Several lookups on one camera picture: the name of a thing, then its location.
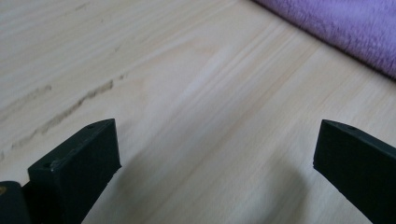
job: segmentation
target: purple towel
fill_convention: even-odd
[[[395,0],[255,0],[396,78]]]

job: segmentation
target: black plastic part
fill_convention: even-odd
[[[373,223],[396,223],[396,148],[354,127],[323,120],[314,168]]]
[[[1,224],[31,224],[18,182],[0,182],[0,210]]]
[[[81,223],[118,169],[115,120],[86,126],[29,167],[23,191],[32,220]]]

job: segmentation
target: light wood tabletop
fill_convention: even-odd
[[[322,119],[396,146],[396,85],[248,0],[0,2],[0,180],[85,125],[122,168],[83,223],[370,223]]]

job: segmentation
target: wooden surface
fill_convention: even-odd
[[[84,223],[370,223],[312,168],[322,119],[396,146],[395,82],[245,0],[0,2],[0,179],[117,121]]]

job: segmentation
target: fuzzy purple blanket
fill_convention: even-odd
[[[395,0],[255,0],[396,78]]]

